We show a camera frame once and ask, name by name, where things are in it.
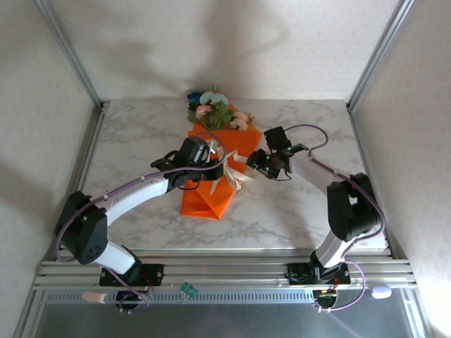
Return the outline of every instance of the small white object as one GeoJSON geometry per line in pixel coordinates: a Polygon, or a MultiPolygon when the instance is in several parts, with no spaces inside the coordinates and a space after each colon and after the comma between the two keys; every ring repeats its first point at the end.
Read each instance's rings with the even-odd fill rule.
{"type": "Polygon", "coordinates": [[[392,289],[387,284],[376,284],[371,288],[371,295],[376,299],[385,299],[392,295],[392,289]]]}

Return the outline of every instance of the metal frame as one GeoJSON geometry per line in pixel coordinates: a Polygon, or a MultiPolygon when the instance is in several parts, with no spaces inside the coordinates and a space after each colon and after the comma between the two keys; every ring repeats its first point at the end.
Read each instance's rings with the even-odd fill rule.
{"type": "Polygon", "coordinates": [[[77,181],[75,183],[75,190],[82,190],[85,186],[87,174],[89,172],[89,167],[91,166],[92,158],[94,157],[94,151],[96,149],[97,140],[99,138],[99,133],[101,126],[103,125],[105,114],[108,111],[109,103],[102,104],[102,107],[99,110],[99,114],[97,114],[97,119],[95,121],[94,128],[92,130],[92,134],[89,138],[89,144],[87,145],[87,151],[85,157],[83,158],[83,163],[81,167],[80,174],[77,177],[77,181]]]}
{"type": "MultiPolygon", "coordinates": [[[[94,106],[100,111],[90,137],[89,148],[84,158],[82,170],[78,176],[77,189],[82,189],[108,106],[105,105],[103,107],[104,104],[90,82],[50,1],[34,0],[34,2],[76,77],[89,95],[94,106]]],[[[352,114],[387,54],[413,3],[414,0],[400,0],[347,103],[353,128],[352,114]]],[[[357,133],[356,137],[359,143],[359,150],[362,153],[357,133]]],[[[362,158],[368,171],[368,165],[363,154],[362,158]]],[[[309,261],[310,253],[311,250],[287,249],[136,251],[143,263],[163,263],[165,265],[163,284],[158,288],[158,291],[169,294],[180,290],[180,286],[184,282],[190,282],[202,292],[210,293],[215,290],[221,290],[221,292],[233,290],[234,292],[244,293],[250,293],[252,290],[254,292],[269,290],[273,293],[293,293],[301,290],[320,289],[318,286],[311,285],[290,287],[283,276],[286,271],[285,264],[307,262],[309,261]]],[[[413,321],[421,318],[423,324],[427,323],[427,317],[421,307],[420,309],[416,307],[419,296],[416,289],[416,280],[408,260],[393,259],[390,249],[355,250],[351,251],[350,256],[361,264],[370,284],[384,282],[391,287],[403,288],[405,295],[404,304],[410,318],[413,318],[413,321]]],[[[99,286],[99,276],[100,267],[96,265],[78,265],[77,263],[66,265],[54,261],[43,261],[39,266],[14,337],[33,337],[35,335],[43,308],[55,293],[73,294],[80,290],[105,291],[105,287],[99,286]]],[[[358,289],[362,287],[362,278],[352,267],[350,267],[350,276],[352,281],[351,288],[358,289]]],[[[122,288],[108,288],[106,291],[109,293],[109,298],[120,289],[122,288]]]]}
{"type": "Polygon", "coordinates": [[[80,59],[77,56],[66,31],[59,20],[58,15],[56,14],[53,6],[51,5],[49,0],[34,0],[37,10],[41,13],[42,18],[44,19],[47,27],[50,32],[54,36],[54,39],[59,45],[60,50],[63,52],[66,60],[69,63],[69,66],[72,68],[75,76],[80,81],[83,89],[86,91],[88,97],[90,98],[92,104],[100,109],[102,102],[97,95],[97,92],[94,86],[91,83],[91,80],[87,76],[83,65],[80,62],[80,59]]]}
{"type": "Polygon", "coordinates": [[[392,14],[390,20],[388,21],[387,26],[385,27],[381,38],[376,45],[364,72],[362,73],[357,86],[351,94],[347,102],[347,108],[349,113],[352,115],[359,104],[359,101],[364,94],[364,92],[368,89],[374,75],[377,70],[381,66],[385,56],[388,53],[388,50],[393,44],[393,40],[395,39],[397,33],[399,32],[407,14],[410,11],[410,8],[414,4],[415,0],[400,0],[395,12],[392,14]]]}
{"type": "MultiPolygon", "coordinates": [[[[255,290],[295,288],[284,277],[286,264],[309,262],[311,250],[143,250],[135,254],[144,264],[164,264],[163,282],[158,290],[179,289],[185,282],[202,290],[255,290]]],[[[70,254],[63,251],[63,256],[70,257],[70,254]]],[[[393,259],[388,249],[354,250],[350,257],[360,264],[370,284],[416,286],[409,261],[393,259]]],[[[38,268],[32,289],[105,289],[99,286],[100,273],[98,265],[44,261],[38,268]]],[[[351,288],[362,287],[362,277],[352,266],[350,277],[351,288]]],[[[300,287],[325,289],[330,285],[300,287]]]]}

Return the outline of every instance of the ribbon bow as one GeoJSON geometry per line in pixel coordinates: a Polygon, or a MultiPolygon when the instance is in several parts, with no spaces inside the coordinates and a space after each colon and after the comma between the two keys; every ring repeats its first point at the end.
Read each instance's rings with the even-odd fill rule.
{"type": "MultiPolygon", "coordinates": [[[[216,151],[218,152],[219,158],[222,158],[224,155],[223,148],[220,146],[220,147],[218,147],[218,149],[216,151]]],[[[227,179],[228,184],[230,184],[230,186],[234,190],[241,190],[244,187],[244,185],[241,182],[250,181],[250,180],[253,180],[254,178],[251,176],[247,176],[243,173],[240,173],[238,170],[235,170],[235,169],[229,167],[228,163],[227,163],[227,160],[229,157],[233,158],[233,160],[235,160],[237,162],[243,162],[243,163],[246,163],[247,157],[238,155],[238,151],[234,150],[231,153],[228,153],[225,155],[224,162],[223,162],[224,176],[227,179]]],[[[216,190],[216,186],[218,185],[219,180],[220,179],[213,182],[213,184],[211,186],[211,190],[210,190],[210,195],[212,195],[214,193],[214,191],[216,190]]]]}

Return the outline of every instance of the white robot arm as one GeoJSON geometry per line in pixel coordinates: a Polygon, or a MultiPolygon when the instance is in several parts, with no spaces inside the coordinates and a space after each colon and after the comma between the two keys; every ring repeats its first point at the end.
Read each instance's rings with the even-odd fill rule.
{"type": "Polygon", "coordinates": [[[270,180],[277,179],[281,170],[303,177],[327,196],[330,232],[312,253],[310,263],[288,264],[286,275],[290,284],[325,284],[331,276],[347,270],[343,257],[354,240],[381,222],[378,211],[362,194],[364,191],[374,200],[369,178],[363,173],[349,175],[324,164],[311,156],[306,146],[292,145],[282,127],[267,130],[264,136],[269,152],[255,151],[248,158],[249,167],[270,180]]]}
{"type": "MultiPolygon", "coordinates": [[[[247,165],[269,179],[276,179],[281,170],[303,177],[328,199],[330,232],[312,253],[309,263],[288,264],[286,278],[290,284],[328,283],[331,276],[346,271],[342,257],[354,239],[380,222],[372,205],[343,177],[351,179],[373,197],[371,183],[365,174],[348,175],[324,165],[311,157],[302,144],[291,145],[282,127],[267,130],[264,135],[270,153],[263,149],[255,151],[247,165]],[[351,203],[350,197],[357,198],[357,202],[351,203]]],[[[220,178],[223,174],[221,162],[209,157],[214,148],[213,144],[198,137],[188,137],[179,151],[172,151],[151,164],[161,174],[143,176],[131,187],[115,189],[114,196],[111,192],[94,201],[82,192],[73,193],[55,229],[58,242],[79,263],[99,264],[114,270],[126,283],[141,285],[139,276],[144,265],[130,250],[111,243],[106,236],[107,228],[127,211],[183,186],[188,180],[199,182],[220,178]]],[[[159,274],[159,280],[152,280],[152,285],[160,285],[162,275],[159,274]]]]}
{"type": "Polygon", "coordinates": [[[217,144],[196,136],[188,137],[180,150],[151,164],[161,173],[141,176],[95,200],[82,192],[71,194],[55,228],[57,257],[61,243],[79,263],[99,264],[119,274],[126,283],[139,284],[143,269],[140,260],[130,250],[108,240],[108,227],[129,210],[185,185],[188,180],[200,182],[220,178],[222,163],[210,159],[217,144]]]}

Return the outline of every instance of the marble tabletop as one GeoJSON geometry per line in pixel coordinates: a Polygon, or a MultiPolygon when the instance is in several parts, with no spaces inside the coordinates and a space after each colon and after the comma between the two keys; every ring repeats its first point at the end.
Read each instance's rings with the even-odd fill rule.
{"type": "MultiPolygon", "coordinates": [[[[256,116],[261,130],[299,123],[321,126],[330,143],[316,155],[350,173],[363,171],[352,127],[341,100],[231,100],[256,116]]],[[[153,171],[155,159],[179,149],[192,123],[187,102],[177,99],[113,100],[109,104],[84,192],[101,196],[141,174],[153,171]]],[[[289,132],[307,146],[323,141],[315,130],[289,132]]],[[[234,199],[221,220],[181,216],[183,192],[143,203],[117,219],[109,239],[129,249],[314,249],[329,231],[326,197],[309,182],[295,177],[274,182],[259,176],[244,196],[234,199]]],[[[359,247],[384,249],[383,235],[359,247]]]]}

